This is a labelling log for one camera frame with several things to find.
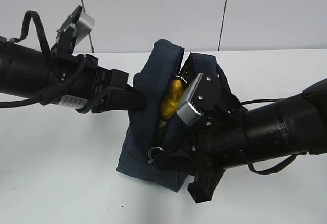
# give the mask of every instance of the dark blue fabric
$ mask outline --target dark blue fabric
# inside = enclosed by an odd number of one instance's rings
[[[133,80],[134,88],[147,97],[147,108],[144,111],[129,111],[130,125],[126,133],[117,171],[145,181],[157,182],[173,191],[183,185],[187,174],[160,171],[150,165],[148,150],[155,146],[160,122],[160,108],[168,91],[171,80],[179,72],[184,49],[167,40],[155,43],[149,60]],[[217,65],[214,56],[190,54],[196,73],[211,72],[219,75],[221,83],[229,86],[225,74]],[[190,131],[175,114],[165,125],[161,146],[172,145],[183,140]]]

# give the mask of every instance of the white label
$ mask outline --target white label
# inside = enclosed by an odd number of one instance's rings
[[[64,95],[58,105],[75,108],[75,109],[82,109],[86,106],[87,99],[71,96],[71,95]]]

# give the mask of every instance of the white table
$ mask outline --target white table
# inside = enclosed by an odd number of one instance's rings
[[[211,52],[240,100],[288,97],[327,77],[327,50]],[[96,54],[133,75],[148,53]],[[17,99],[1,95],[1,100]],[[0,110],[0,223],[314,223],[327,220],[327,155],[299,156],[281,173],[230,169],[213,200],[115,171],[127,112],[78,114],[55,105]],[[261,169],[278,160],[257,164]]]

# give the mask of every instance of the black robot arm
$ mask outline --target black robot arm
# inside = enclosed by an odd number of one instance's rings
[[[188,191],[198,203],[212,199],[229,168],[248,165],[252,172],[268,175],[281,171],[299,154],[327,153],[327,79],[278,100],[248,111],[242,106],[248,102],[240,103],[217,77],[199,74],[185,91],[177,114],[185,123],[203,114],[209,120],[178,146],[159,151],[163,153],[155,163],[162,170],[194,175]],[[184,114],[187,109],[193,116]],[[286,155],[291,156],[271,169],[256,171],[253,166]]]
[[[42,52],[16,44],[27,37],[31,19]],[[78,6],[57,30],[56,44],[50,50],[39,15],[27,11],[20,38],[0,37],[0,92],[27,99],[0,102],[0,107],[52,103],[79,113],[144,109],[146,98],[127,84],[127,73],[101,68],[89,54],[72,55],[93,25],[94,20]]]

